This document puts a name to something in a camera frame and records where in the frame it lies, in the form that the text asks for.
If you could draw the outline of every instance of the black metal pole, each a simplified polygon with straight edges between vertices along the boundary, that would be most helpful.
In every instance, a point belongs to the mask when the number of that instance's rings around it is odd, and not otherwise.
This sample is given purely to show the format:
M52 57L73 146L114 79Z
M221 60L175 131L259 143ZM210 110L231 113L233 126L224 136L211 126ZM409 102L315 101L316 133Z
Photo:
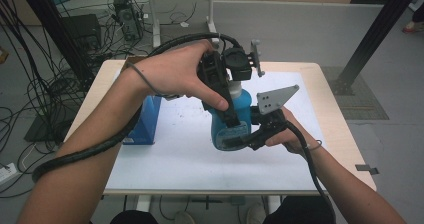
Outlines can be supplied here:
M411 0L388 0L353 53L338 79L330 81L336 95L352 95L351 86Z
M81 51L64 27L60 14L52 0L26 0L46 28L50 37L80 81L83 91L88 91L94 74L87 65Z

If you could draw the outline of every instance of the left arm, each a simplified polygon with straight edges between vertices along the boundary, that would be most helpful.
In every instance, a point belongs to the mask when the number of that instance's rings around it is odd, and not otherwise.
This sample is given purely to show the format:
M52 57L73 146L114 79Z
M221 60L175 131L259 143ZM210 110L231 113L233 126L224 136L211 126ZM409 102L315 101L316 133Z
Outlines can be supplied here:
M228 103L206 87L196 67L207 41L143 60L136 67L162 93L198 97L226 110ZM107 140L121 130L152 91L138 74L128 68L102 101L58 151L63 156ZM106 186L120 144L90 157L46 173L36 183L19 223L88 223Z

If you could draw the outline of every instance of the right arm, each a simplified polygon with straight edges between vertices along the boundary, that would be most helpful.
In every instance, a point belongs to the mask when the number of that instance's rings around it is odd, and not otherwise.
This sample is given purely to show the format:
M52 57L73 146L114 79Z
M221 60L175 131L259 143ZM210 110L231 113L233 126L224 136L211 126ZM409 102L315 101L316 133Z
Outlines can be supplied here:
M293 114L286 108L283 108L283 112L287 120L299 128L311 149L317 147L318 142ZM280 143L283 143L290 152L303 154L298 139L290 130L280 132L266 142L267 146ZM348 223L405 223L383 197L340 165L327 150L319 147L310 153L318 178Z

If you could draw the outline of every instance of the forearm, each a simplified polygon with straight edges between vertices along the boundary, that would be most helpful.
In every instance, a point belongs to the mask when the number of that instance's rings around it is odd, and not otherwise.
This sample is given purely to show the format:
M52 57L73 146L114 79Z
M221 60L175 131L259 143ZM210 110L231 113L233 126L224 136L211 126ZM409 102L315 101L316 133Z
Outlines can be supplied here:
M120 131L148 94L131 71L121 74L93 113L71 135L58 156L99 144ZM21 214L22 223L88 223L100 199L120 145L45 174Z
M404 223L386 200L341 166L324 148L311 154L318 178L349 223Z

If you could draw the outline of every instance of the bottle label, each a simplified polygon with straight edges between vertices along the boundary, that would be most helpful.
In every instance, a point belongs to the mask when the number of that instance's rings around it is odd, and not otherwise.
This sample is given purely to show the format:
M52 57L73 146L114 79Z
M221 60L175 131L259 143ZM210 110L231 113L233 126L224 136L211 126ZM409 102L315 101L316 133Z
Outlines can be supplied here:
M216 134L216 144L222 146L222 141L225 139L247 135L249 128L245 121L240 121L240 125L236 127L224 128Z

